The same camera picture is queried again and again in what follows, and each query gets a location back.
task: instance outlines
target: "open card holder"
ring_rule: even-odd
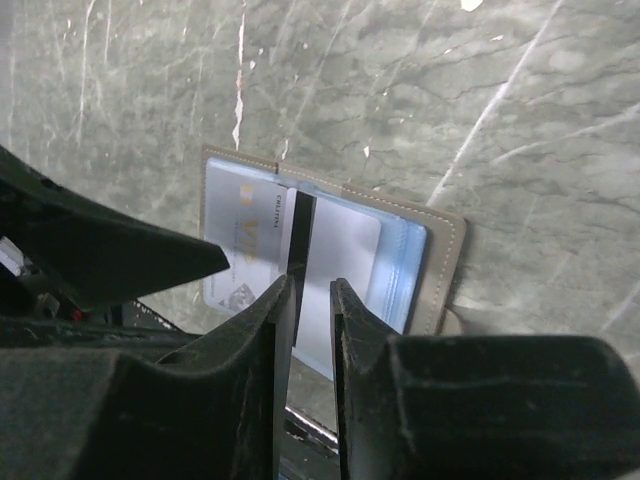
[[[297,294],[294,356],[328,378],[336,278],[398,332],[452,330],[445,304],[464,219],[219,147],[203,148],[202,168],[201,235],[230,263],[203,281],[210,307],[235,314],[288,273]]]

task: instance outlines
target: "marble table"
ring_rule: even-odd
[[[0,141],[197,235],[203,143],[463,215],[472,333],[582,333],[640,372],[640,0],[5,0]],[[190,331],[199,285],[146,301]],[[291,401],[332,426],[327,382]]]

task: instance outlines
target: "scratched tabletop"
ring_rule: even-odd
[[[597,335],[640,372],[640,0],[1,8],[0,140],[56,181],[197,235],[214,143],[455,212],[467,331]],[[220,321],[198,283],[145,300]],[[294,366],[329,426],[332,395]]]

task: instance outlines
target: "wallet stitching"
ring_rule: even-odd
[[[210,147],[205,147],[204,151],[205,151],[205,153],[215,153],[215,154],[221,154],[222,153],[222,152],[218,152],[217,150],[212,149]],[[249,164],[252,164],[252,165],[258,165],[260,167],[265,167],[265,168],[273,168],[274,167],[274,165],[269,165],[268,163],[263,163],[263,162],[259,162],[257,160],[244,158],[244,157],[241,157],[239,155],[234,155],[232,153],[224,152],[224,155],[227,156],[227,157],[234,158],[236,160],[240,160],[241,162],[249,163]],[[355,190],[352,190],[349,187],[346,187],[344,185],[338,185],[337,183],[328,182],[326,180],[323,180],[321,178],[315,177],[313,175],[308,175],[306,173],[297,172],[297,171],[291,170],[291,169],[289,169],[289,168],[287,168],[285,166],[280,166],[280,164],[276,164],[276,165],[277,165],[276,166],[276,173],[278,173],[280,170],[282,170],[283,172],[288,172],[288,173],[293,173],[295,175],[300,175],[302,177],[309,178],[309,179],[311,179],[311,180],[313,180],[315,182],[322,183],[322,184],[328,185],[328,186],[333,187],[333,188],[344,189],[345,191],[347,191],[349,193],[352,193],[353,195],[357,195],[359,197],[367,198],[369,200],[373,200],[375,202],[380,202],[380,203],[387,204],[387,205],[392,205],[394,207],[401,208],[403,210],[408,210],[410,212],[419,213],[420,215],[426,215],[428,217],[435,218],[437,220],[441,220],[441,221],[445,222],[447,225],[449,225],[449,227],[451,228],[451,236],[449,237],[449,245],[447,247],[447,253],[446,253],[445,257],[444,257],[444,263],[442,264],[442,271],[440,272],[440,276],[438,277],[438,285],[436,286],[436,290],[435,290],[435,293],[434,293],[433,301],[431,302],[431,311],[429,313],[429,316],[427,317],[427,325],[425,326],[425,330],[423,332],[423,333],[426,334],[428,332],[428,330],[429,330],[429,327],[431,326],[431,321],[432,321],[433,316],[434,316],[434,314],[436,312],[436,304],[438,303],[438,297],[440,296],[440,289],[442,288],[442,281],[444,280],[444,274],[447,271],[447,266],[449,265],[449,259],[451,257],[451,251],[453,250],[453,242],[455,241],[455,237],[456,237],[456,226],[454,225],[454,223],[449,221],[449,220],[447,220],[444,217],[440,217],[440,216],[434,215],[432,213],[422,212],[420,210],[416,210],[415,208],[407,207],[407,206],[401,205],[399,203],[391,202],[389,200],[383,200],[382,198],[377,198],[377,197],[373,197],[371,195],[366,195],[364,193],[356,192]]]

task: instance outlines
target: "brown leather wallet edge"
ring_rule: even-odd
[[[457,215],[434,210],[415,202],[402,200],[374,190],[341,184],[304,168],[240,153],[235,150],[205,145],[202,149],[202,201],[200,233],[204,234],[204,187],[206,162],[211,157],[258,168],[288,178],[306,181],[318,188],[353,202],[377,208],[424,225],[428,230],[421,273],[416,286],[414,304],[406,333],[435,335],[445,320],[445,305],[466,234],[466,222]]]

